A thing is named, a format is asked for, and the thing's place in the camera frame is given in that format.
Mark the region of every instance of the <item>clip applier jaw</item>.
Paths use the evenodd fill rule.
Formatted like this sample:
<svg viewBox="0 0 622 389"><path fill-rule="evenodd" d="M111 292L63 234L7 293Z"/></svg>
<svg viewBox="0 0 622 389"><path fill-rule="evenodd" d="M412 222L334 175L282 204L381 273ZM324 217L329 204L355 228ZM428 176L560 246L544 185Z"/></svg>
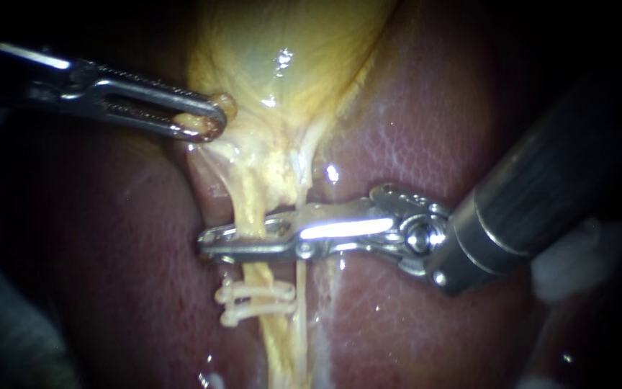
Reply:
<svg viewBox="0 0 622 389"><path fill-rule="evenodd" d="M86 60L0 43L0 103L138 128L193 143L218 138L227 117L208 96ZM206 117L202 128L173 121Z"/></svg>
<svg viewBox="0 0 622 389"><path fill-rule="evenodd" d="M425 260L443 241L449 210L395 184L339 205L311 203L265 220L263 240L237 238L236 227L210 228L198 238L217 263L322 259L339 251L375 253L408 274L427 278Z"/></svg>

